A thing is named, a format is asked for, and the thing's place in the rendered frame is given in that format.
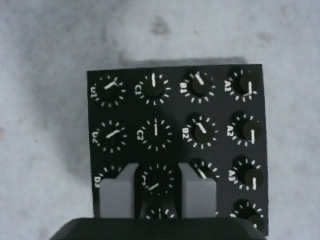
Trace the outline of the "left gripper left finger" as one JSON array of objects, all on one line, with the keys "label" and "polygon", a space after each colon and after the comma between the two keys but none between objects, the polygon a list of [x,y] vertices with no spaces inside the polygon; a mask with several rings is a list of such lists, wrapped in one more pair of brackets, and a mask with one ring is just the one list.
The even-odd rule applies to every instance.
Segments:
[{"label": "left gripper left finger", "polygon": [[142,163],[129,163],[116,179],[100,182],[100,218],[139,218],[142,202]]}]

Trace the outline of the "black knob panel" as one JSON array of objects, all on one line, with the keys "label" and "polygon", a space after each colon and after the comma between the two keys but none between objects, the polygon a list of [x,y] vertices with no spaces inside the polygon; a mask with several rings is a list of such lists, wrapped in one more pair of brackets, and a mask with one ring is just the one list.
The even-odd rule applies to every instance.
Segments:
[{"label": "black knob panel", "polygon": [[86,72],[93,217],[99,183],[142,163],[140,218],[178,218],[174,164],[188,163],[216,182],[216,217],[244,218],[269,237],[263,63]]}]

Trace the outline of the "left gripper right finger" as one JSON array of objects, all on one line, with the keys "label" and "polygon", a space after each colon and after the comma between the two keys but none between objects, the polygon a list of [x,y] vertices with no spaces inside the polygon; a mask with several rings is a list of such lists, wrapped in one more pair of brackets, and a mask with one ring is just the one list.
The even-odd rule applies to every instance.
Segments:
[{"label": "left gripper right finger", "polygon": [[216,182],[200,179],[188,163],[175,163],[174,203],[178,218],[216,217]]}]

